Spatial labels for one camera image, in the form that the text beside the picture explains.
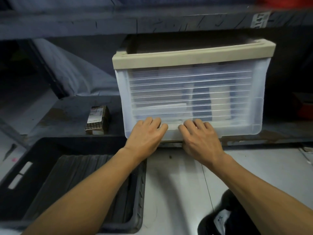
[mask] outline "hand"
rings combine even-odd
[[[162,124],[161,127],[160,125],[160,118],[148,117],[145,121],[139,120],[124,148],[138,157],[140,162],[143,161],[156,150],[168,129],[167,124]]]
[[[178,129],[184,139],[183,149],[209,169],[226,155],[215,130],[208,122],[186,120]]]

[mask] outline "brown box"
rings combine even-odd
[[[111,120],[107,106],[93,106],[90,110],[85,131],[91,135],[101,135],[108,132]]]

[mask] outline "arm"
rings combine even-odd
[[[313,234],[313,210],[240,166],[209,123],[188,120],[179,130],[184,150],[229,187],[261,234]]]
[[[31,224],[28,234],[96,234],[128,175],[158,147],[168,126],[161,119],[138,121],[126,145]]]

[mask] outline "black plastic crate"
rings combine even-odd
[[[104,165],[125,143],[125,137],[117,136],[37,141],[0,184],[0,227],[25,229],[62,195]],[[9,189],[27,162],[33,164],[15,188]],[[135,233],[141,228],[145,179],[146,163],[142,162],[116,194],[100,233]]]

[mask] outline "forearm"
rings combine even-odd
[[[49,207],[23,234],[96,234],[120,186],[139,163],[121,149]]]
[[[311,209],[256,177],[229,155],[211,170],[236,195],[260,233],[312,234]]]

